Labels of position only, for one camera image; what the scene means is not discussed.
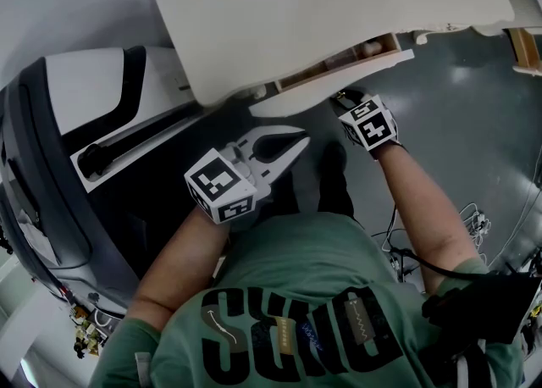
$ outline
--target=wrist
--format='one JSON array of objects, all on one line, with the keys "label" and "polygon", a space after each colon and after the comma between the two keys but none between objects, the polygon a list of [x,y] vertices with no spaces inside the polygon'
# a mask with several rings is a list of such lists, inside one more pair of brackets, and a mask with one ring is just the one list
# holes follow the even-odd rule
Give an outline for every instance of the wrist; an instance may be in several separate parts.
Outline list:
[{"label": "wrist", "polygon": [[226,234],[229,234],[230,232],[230,222],[224,222],[222,224],[215,224],[214,221],[209,218],[209,216],[203,212],[202,208],[199,206],[195,206],[192,210],[190,216],[194,218],[199,223],[202,223],[203,227],[206,228],[212,228],[221,232],[224,232]]},{"label": "wrist", "polygon": [[380,161],[385,155],[397,148],[403,148],[403,146],[399,143],[387,141],[381,146],[378,146],[371,150],[371,154],[373,155],[373,158],[375,160]]}]

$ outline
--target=white furniture piece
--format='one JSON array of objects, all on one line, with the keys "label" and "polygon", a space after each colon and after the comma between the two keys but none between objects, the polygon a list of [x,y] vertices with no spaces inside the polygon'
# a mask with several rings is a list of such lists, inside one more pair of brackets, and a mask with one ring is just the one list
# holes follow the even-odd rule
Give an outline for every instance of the white furniture piece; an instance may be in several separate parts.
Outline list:
[{"label": "white furniture piece", "polygon": [[[196,100],[203,106],[216,105],[238,91],[285,78],[383,34],[428,29],[425,25],[484,25],[513,19],[508,0],[157,2]],[[318,95],[311,99],[311,103],[317,103],[329,92],[356,80],[356,75],[390,67],[412,55],[385,57],[389,59],[379,64],[367,62],[371,69],[359,64],[355,69],[346,69],[349,75],[335,73],[325,76],[325,81],[318,79],[318,89],[304,86],[295,96],[305,92]],[[290,101],[288,97],[271,100],[276,107]],[[263,108],[268,105],[254,112],[290,113],[279,109],[264,113]]]},{"label": "white furniture piece", "polygon": [[432,30],[417,30],[413,32],[413,38],[417,45],[427,45],[427,36],[431,34],[443,34],[450,32],[459,32],[470,28],[470,25],[452,25],[446,24],[438,27],[434,27]]},{"label": "white furniture piece", "polygon": [[542,34],[542,0],[510,0],[510,3],[516,15],[514,20],[474,29],[484,36],[498,36],[508,30],[517,60],[513,69],[518,73],[542,76],[542,61],[533,37]]},{"label": "white furniture piece", "polygon": [[67,304],[53,297],[43,285],[34,284],[32,293],[0,330],[0,370],[8,380],[14,377],[21,359],[34,340],[50,324],[51,319],[61,317],[66,307]]}]

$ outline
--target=wooden plank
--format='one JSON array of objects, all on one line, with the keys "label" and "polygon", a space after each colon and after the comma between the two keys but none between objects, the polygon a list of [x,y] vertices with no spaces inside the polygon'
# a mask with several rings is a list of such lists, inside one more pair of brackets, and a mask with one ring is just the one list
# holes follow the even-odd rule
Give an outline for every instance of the wooden plank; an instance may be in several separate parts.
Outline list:
[{"label": "wooden plank", "polygon": [[323,62],[315,64],[307,70],[303,70],[300,73],[282,80],[275,81],[277,90],[279,92],[287,91],[312,80],[319,79],[322,76],[335,73],[337,70],[348,69],[365,61],[391,55],[392,53],[399,52],[401,50],[395,34],[384,34],[383,36],[375,37],[370,41],[379,42],[382,45],[383,52],[378,55],[365,58],[361,51],[362,43],[354,47],[349,47],[345,51],[326,58]]},{"label": "wooden plank", "polygon": [[296,84],[288,86],[288,88],[283,88],[283,91],[288,91],[288,90],[291,90],[292,88],[297,88],[298,86],[302,86],[304,84],[307,84],[308,82],[313,82],[314,80],[319,80],[320,78],[324,78],[325,76],[330,76],[332,74],[335,74],[335,73],[340,72],[342,70],[349,69],[351,67],[356,67],[356,66],[358,66],[360,64],[366,63],[367,61],[372,61],[374,59],[388,57],[390,55],[393,55],[394,53],[399,53],[399,51],[389,51],[388,53],[380,53],[379,55],[375,55],[374,57],[359,59],[359,60],[355,61],[354,63],[347,64],[346,66],[342,66],[342,67],[339,67],[339,68],[334,69],[334,70],[329,70],[327,72],[323,72],[322,74],[314,76],[312,78],[307,78],[307,79],[304,79],[304,80],[300,80]]},{"label": "wooden plank", "polygon": [[511,28],[509,31],[516,52],[517,65],[525,69],[538,68],[540,55],[534,37],[523,28]]},{"label": "wooden plank", "polygon": [[349,86],[352,82],[412,58],[414,58],[414,52],[411,49],[403,52],[392,51],[386,55],[369,58],[352,64],[346,69],[336,70],[334,73],[321,76],[311,82],[305,82],[252,105],[249,109],[254,117],[261,118],[288,117],[302,113]]}]

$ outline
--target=person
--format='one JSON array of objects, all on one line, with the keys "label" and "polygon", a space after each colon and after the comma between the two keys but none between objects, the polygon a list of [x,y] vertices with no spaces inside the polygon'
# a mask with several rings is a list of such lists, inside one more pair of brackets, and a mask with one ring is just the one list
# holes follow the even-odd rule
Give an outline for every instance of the person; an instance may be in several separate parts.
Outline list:
[{"label": "person", "polygon": [[[487,273],[453,204],[411,155],[393,142],[373,155],[415,253],[443,269]],[[298,213],[280,191],[212,283],[230,227],[191,212],[141,281],[91,386],[433,386],[419,353],[440,328],[422,305],[469,283],[424,266],[426,295],[399,283],[353,218],[339,142],[321,163],[318,213]],[[138,373],[139,352],[149,354],[148,372]],[[518,343],[485,352],[494,386],[519,386]]]}]

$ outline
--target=black strap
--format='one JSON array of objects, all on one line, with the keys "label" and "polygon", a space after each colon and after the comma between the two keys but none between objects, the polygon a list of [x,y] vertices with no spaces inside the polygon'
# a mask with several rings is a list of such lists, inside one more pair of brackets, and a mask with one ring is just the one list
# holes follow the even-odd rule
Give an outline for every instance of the black strap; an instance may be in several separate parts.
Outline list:
[{"label": "black strap", "polygon": [[88,179],[94,173],[102,172],[117,158],[148,141],[163,130],[176,125],[185,119],[194,119],[202,113],[202,107],[197,102],[182,105],[173,113],[145,126],[130,135],[110,144],[98,146],[91,144],[78,158],[77,164],[81,173]]},{"label": "black strap", "polygon": [[478,345],[469,347],[463,355],[468,366],[468,386],[492,388],[488,359]]}]

